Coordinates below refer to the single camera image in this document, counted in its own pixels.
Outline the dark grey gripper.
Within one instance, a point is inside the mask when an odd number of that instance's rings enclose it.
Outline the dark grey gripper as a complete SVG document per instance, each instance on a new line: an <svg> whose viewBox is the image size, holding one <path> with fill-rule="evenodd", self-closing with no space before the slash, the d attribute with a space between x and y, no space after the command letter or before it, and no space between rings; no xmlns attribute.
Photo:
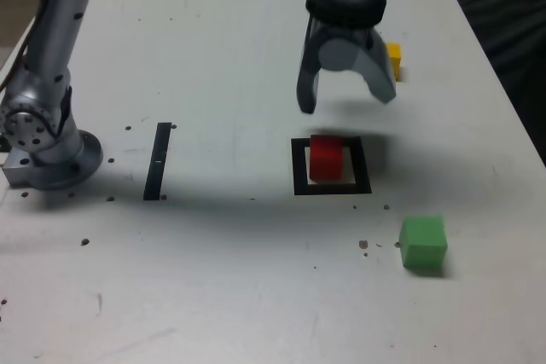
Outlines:
<svg viewBox="0 0 546 364"><path fill-rule="evenodd" d="M313 38L328 39L319 49ZM373 28L352 30L331 26L309 15L305 45L296 86L302 113L313 114L317 106L320 70L359 74L370 94L383 104L396 97L396 79L386 45Z"/></svg>

